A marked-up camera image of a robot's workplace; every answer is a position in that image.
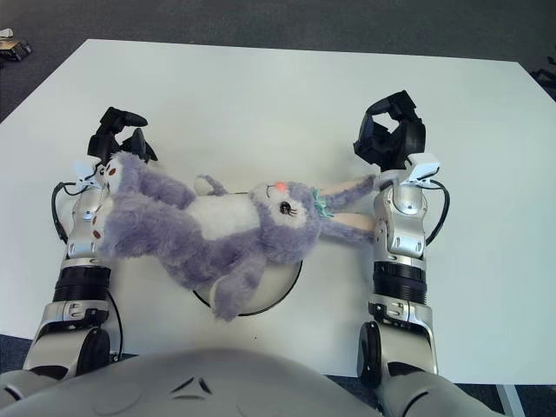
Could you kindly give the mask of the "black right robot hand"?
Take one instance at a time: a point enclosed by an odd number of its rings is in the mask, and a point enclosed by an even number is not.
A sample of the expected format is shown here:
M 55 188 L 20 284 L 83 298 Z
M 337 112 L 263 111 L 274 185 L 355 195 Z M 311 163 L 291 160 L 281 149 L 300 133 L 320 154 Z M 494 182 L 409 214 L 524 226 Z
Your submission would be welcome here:
M 408 156 L 423 153 L 426 146 L 426 126 L 415 109 L 405 90 L 373 103 L 363 116 L 358 139 L 353 143 L 354 153 L 363 161 L 377 165 L 381 172 L 404 169 Z M 397 122 L 393 131 L 374 120 L 382 114 Z

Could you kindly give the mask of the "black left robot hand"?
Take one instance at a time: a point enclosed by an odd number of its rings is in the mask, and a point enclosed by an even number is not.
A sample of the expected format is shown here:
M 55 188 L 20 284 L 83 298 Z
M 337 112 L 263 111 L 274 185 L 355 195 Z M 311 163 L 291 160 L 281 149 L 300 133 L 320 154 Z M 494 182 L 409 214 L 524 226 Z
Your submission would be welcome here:
M 147 143 L 142 132 L 142 127 L 147 125 L 148 121 L 142 116 L 109 107 L 103 114 L 96 133 L 89 139 L 88 155 L 99 158 L 102 165 L 106 165 L 112 155 L 119 151 L 136 155 L 145 163 L 157 161 L 155 151 Z M 119 143 L 116 135 L 126 127 L 135 127 L 135 130 L 131 137 Z

